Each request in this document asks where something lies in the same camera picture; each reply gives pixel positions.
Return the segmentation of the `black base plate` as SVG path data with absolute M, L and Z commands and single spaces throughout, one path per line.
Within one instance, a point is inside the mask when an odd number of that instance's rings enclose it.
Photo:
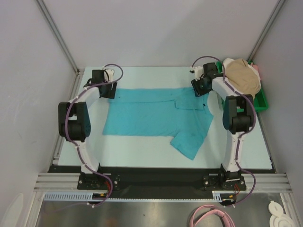
M 193 200 L 209 199 L 213 191 L 246 191 L 240 173 L 224 174 L 215 168 L 102 167 L 99 176 L 83 173 L 78 166 L 51 166 L 55 181 L 74 176 L 77 190 L 93 191 L 102 198 L 112 190 L 111 199 Z

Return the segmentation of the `white shirt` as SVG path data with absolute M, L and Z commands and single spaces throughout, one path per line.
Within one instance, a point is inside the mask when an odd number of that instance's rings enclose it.
M 235 61 L 235 59 L 232 59 L 232 58 L 226 58 L 224 61 L 223 61 L 223 66 L 226 68 L 230 63 L 232 63 L 233 61 Z M 257 72 L 251 67 L 251 63 L 248 62 L 248 67 L 250 69 L 252 69 L 254 71 L 254 73 L 257 75 Z

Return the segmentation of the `beige shirt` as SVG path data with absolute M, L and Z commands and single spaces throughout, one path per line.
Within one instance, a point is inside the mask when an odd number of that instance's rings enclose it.
M 235 59 L 225 68 L 225 75 L 230 84 L 243 94 L 255 95 L 261 89 L 261 82 L 252 69 L 248 67 L 248 62 L 242 58 Z

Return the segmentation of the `white round plastic part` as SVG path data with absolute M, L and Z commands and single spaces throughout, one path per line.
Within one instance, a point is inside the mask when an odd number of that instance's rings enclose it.
M 271 214 L 269 220 L 270 227 L 294 227 L 295 224 L 293 220 L 288 217 L 282 208 L 282 206 L 275 202 L 271 201 L 268 205 L 268 210 Z

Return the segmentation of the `green plastic bin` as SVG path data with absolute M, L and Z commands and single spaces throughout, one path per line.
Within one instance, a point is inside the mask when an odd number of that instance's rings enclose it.
M 223 68 L 222 68 L 222 64 L 217 61 L 216 63 L 217 69 L 219 73 L 223 72 Z M 256 110 L 257 113 L 267 110 L 269 107 L 268 102 L 267 102 L 267 98 L 265 95 L 265 91 L 263 89 L 263 87 L 261 87 L 260 91 L 255 95 L 254 98 L 254 108 Z

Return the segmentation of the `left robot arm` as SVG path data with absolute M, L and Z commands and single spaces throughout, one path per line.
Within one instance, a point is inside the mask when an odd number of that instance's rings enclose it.
M 92 76 L 83 86 L 81 92 L 68 102 L 58 104 L 58 130 L 61 137 L 72 144 L 80 160 L 81 171 L 92 173 L 88 183 L 94 189 L 101 188 L 105 183 L 103 175 L 96 173 L 99 162 L 92 154 L 89 136 L 91 122 L 89 108 L 98 99 L 114 98 L 117 81 L 114 81 L 113 69 L 93 70 Z

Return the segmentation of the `aluminium frame post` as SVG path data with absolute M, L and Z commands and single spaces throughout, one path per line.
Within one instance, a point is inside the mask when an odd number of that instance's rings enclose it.
M 53 16 L 51 15 L 51 12 L 49 11 L 46 3 L 44 0 L 35 0 L 35 3 L 37 4 L 43 18 L 45 19 L 50 31 L 52 32 L 55 40 L 57 41 L 60 49 L 62 50 L 65 58 L 67 59 L 69 65 L 71 66 L 72 70 L 78 74 L 79 73 L 79 68 L 74 60 L 74 58 L 72 57 L 72 54 L 53 18 Z
M 276 19 L 278 18 L 280 12 L 282 11 L 283 7 L 285 6 L 285 4 L 287 3 L 287 0 L 278 0 L 269 16 L 269 18 L 267 19 L 260 35 L 257 38 L 256 43 L 254 44 L 247 60 L 248 61 L 254 61 L 254 58 L 256 57 L 261 45 L 263 44 L 263 42 L 265 41 L 267 35 L 270 32 L 270 29 L 272 28 L 272 26 L 274 25 Z

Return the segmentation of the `left aluminium frame post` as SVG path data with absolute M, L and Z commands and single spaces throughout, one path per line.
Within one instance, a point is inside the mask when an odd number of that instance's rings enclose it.
M 74 60 L 74 58 L 72 57 L 72 54 L 53 18 L 53 16 L 51 15 L 51 12 L 49 11 L 46 3 L 44 0 L 35 0 L 35 3 L 37 4 L 43 18 L 45 19 L 50 31 L 52 32 L 55 40 L 57 41 L 60 49 L 62 50 L 65 58 L 67 59 L 69 65 L 71 66 L 72 70 L 78 74 L 79 73 L 79 68 Z

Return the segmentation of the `aluminium front rail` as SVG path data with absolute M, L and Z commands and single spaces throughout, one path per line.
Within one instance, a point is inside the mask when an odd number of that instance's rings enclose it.
M 78 173 L 40 173 L 35 184 L 35 190 L 73 191 L 77 189 L 79 176 Z M 286 174 L 254 174 L 254 176 L 256 178 L 254 192 L 292 192 Z

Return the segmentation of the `right aluminium frame post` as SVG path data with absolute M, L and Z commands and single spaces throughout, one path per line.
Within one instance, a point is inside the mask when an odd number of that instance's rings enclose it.
M 285 4 L 287 3 L 287 0 L 278 0 L 269 16 L 269 18 L 267 19 L 260 35 L 257 38 L 256 43 L 254 44 L 247 60 L 248 61 L 254 61 L 254 58 L 256 57 L 261 45 L 263 44 L 263 42 L 265 41 L 267 35 L 270 32 L 270 29 L 272 28 L 272 26 L 274 25 L 276 19 L 278 18 L 280 12 L 282 11 L 283 7 L 285 6 Z

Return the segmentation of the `teal polo shirt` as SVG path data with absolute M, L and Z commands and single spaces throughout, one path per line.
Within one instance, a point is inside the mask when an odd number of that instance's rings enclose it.
M 208 95 L 190 87 L 119 88 L 109 101 L 103 135 L 172 137 L 171 146 L 193 160 L 213 121 Z

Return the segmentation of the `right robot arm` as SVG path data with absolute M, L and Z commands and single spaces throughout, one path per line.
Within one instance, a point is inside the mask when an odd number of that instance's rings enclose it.
M 218 174 L 218 184 L 224 190 L 231 189 L 241 180 L 241 153 L 245 135 L 252 131 L 256 123 L 256 112 L 252 95 L 238 91 L 227 79 L 225 71 L 218 72 L 215 63 L 203 67 L 192 66 L 191 81 L 196 97 L 215 91 L 225 100 L 223 126 L 227 131 L 227 144 L 224 161 Z

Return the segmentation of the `pink shirt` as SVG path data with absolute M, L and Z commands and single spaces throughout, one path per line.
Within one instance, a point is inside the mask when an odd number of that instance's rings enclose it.
M 256 64 L 252 63 L 251 67 L 257 72 L 257 76 L 258 76 L 259 80 L 261 81 L 261 77 L 260 77 L 260 74 L 259 74 L 258 66 Z

